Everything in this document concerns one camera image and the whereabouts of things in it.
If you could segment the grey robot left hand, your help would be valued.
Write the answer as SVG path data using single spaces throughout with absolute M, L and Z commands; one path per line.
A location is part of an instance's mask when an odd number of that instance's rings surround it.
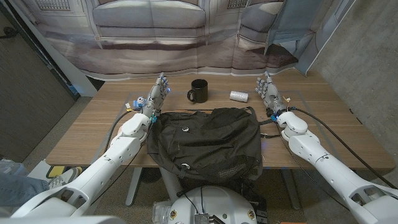
M 167 77 L 161 72 L 147 96 L 147 101 L 142 108 L 142 114 L 148 118 L 160 113 L 165 97 L 170 92 Z

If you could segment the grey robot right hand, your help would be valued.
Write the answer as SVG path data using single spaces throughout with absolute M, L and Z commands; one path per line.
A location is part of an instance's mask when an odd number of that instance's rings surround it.
M 269 72 L 265 71 L 264 76 L 264 78 L 257 79 L 257 87 L 255 90 L 260 95 L 264 105 L 266 106 L 267 116 L 278 117 L 287 111 L 287 107 L 284 105 L 282 97 L 274 84 L 272 77 L 269 75 Z

